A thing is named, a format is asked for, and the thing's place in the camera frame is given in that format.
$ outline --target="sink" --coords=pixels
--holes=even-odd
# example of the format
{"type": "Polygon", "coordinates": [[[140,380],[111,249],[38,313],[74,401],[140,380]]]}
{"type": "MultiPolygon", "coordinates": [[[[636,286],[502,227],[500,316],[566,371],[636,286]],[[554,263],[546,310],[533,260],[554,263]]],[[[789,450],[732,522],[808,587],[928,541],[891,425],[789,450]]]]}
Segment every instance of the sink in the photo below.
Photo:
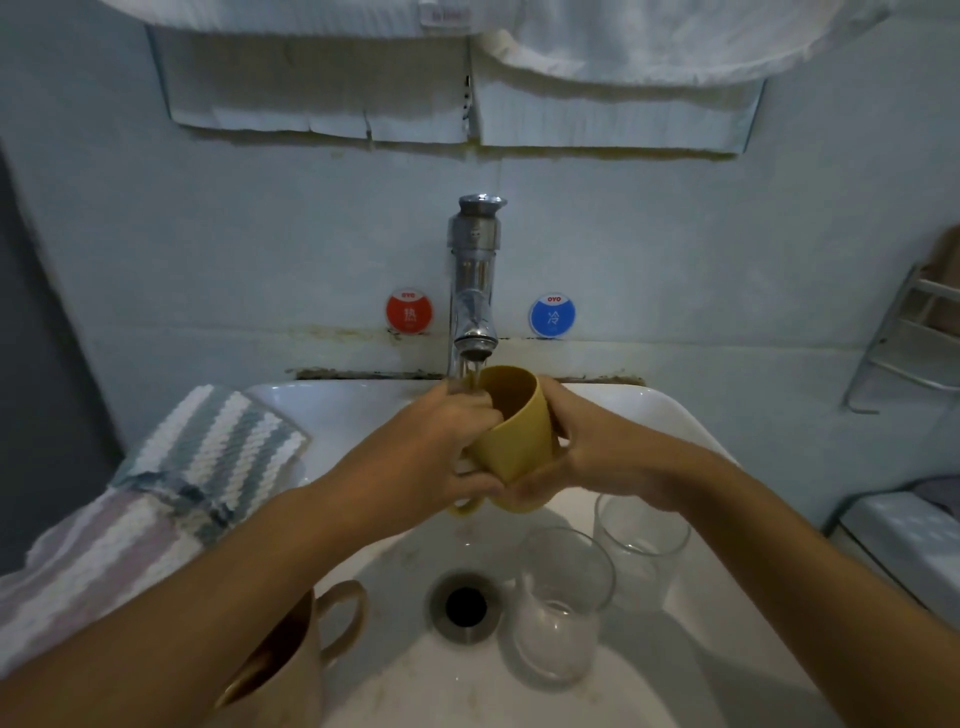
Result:
{"type": "MultiPolygon", "coordinates": [[[[329,470],[350,448],[432,385],[341,380],[263,384],[249,394],[307,432],[309,447],[283,476],[293,487],[329,470]]],[[[663,393],[629,384],[571,384],[577,394],[634,422],[727,457],[663,393]]],[[[590,534],[596,496],[557,495],[532,514],[486,503],[473,516],[441,513],[368,546],[317,585],[344,579],[370,593],[358,644],[327,671],[324,726],[531,726],[564,728],[783,728],[842,726],[750,599],[694,534],[661,613],[604,613],[592,672],[573,687],[538,684],[514,659],[504,631],[463,646],[430,625],[433,587],[456,571],[481,574],[509,598],[516,547],[532,528],[569,525],[590,534]]],[[[325,635],[347,610],[321,622],[325,635]]]]}

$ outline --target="faucet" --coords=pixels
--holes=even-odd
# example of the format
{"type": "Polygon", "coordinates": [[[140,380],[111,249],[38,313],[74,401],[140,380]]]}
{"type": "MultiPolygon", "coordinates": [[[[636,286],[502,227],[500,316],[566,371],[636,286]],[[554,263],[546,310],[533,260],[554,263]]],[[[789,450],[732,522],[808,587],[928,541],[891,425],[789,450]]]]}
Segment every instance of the faucet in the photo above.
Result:
{"type": "Polygon", "coordinates": [[[496,349],[490,301],[493,259],[500,248],[496,212],[507,204],[502,197],[480,194],[460,198],[460,212],[450,218],[447,245],[453,253],[450,287],[450,348],[447,377],[462,378],[460,362],[479,366],[496,349]]]}

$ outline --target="mug handle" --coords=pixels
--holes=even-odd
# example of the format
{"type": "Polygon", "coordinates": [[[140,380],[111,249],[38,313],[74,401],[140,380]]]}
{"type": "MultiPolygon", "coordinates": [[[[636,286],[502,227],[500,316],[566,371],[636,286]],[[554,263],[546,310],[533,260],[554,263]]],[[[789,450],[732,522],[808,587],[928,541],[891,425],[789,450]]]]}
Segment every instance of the mug handle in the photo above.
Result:
{"type": "Polygon", "coordinates": [[[465,516],[469,516],[471,513],[473,513],[473,511],[483,505],[483,501],[484,500],[482,497],[472,497],[463,505],[457,505],[454,503],[453,505],[447,507],[446,510],[458,518],[464,518],[465,516]]]}
{"type": "Polygon", "coordinates": [[[367,590],[363,588],[363,584],[355,579],[334,584],[321,596],[317,597],[316,608],[318,619],[329,612],[330,607],[334,604],[339,604],[342,601],[348,601],[350,599],[356,599],[356,612],[353,613],[353,619],[350,621],[347,629],[344,630],[344,633],[320,651],[320,662],[323,667],[326,667],[347,652],[353,647],[357,638],[360,637],[363,628],[367,626],[370,597],[367,596],[367,590]]]}
{"type": "MultiPolygon", "coordinates": [[[[480,466],[474,463],[466,452],[460,456],[456,464],[453,466],[453,471],[458,475],[476,473],[479,470],[481,470],[480,466]]],[[[472,497],[463,505],[457,505],[454,503],[453,505],[448,506],[446,510],[458,518],[463,518],[465,516],[469,516],[471,513],[473,513],[473,511],[483,505],[483,501],[484,498],[482,496],[472,497]]]]}

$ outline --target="forearm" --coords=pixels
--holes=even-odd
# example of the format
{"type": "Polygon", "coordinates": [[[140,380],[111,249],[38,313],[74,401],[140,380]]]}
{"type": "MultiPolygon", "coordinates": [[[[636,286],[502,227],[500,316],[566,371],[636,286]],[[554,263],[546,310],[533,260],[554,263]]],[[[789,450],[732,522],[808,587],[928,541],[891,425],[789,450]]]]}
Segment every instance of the forearm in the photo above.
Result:
{"type": "Polygon", "coordinates": [[[683,470],[681,513],[850,726],[956,724],[956,632],[723,458],[701,450],[683,470]]]}
{"type": "Polygon", "coordinates": [[[274,498],[208,553],[23,666],[0,683],[0,722],[168,728],[202,718],[297,599],[362,545],[326,516],[325,498],[319,485],[274,498]]]}

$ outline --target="clear glass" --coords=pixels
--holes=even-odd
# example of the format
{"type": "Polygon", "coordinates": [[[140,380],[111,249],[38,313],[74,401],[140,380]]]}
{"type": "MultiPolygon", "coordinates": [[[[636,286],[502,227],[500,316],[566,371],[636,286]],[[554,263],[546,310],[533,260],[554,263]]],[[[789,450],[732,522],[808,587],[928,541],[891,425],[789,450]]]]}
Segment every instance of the clear glass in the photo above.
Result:
{"type": "Polygon", "coordinates": [[[690,524],[636,496],[597,499],[593,539],[616,568],[613,603],[631,612],[656,612],[690,540],[690,524]]]}
{"type": "Polygon", "coordinates": [[[542,528],[520,545],[519,565],[511,624],[520,658],[548,680],[579,680],[616,584],[610,556],[580,531],[542,528]]]}

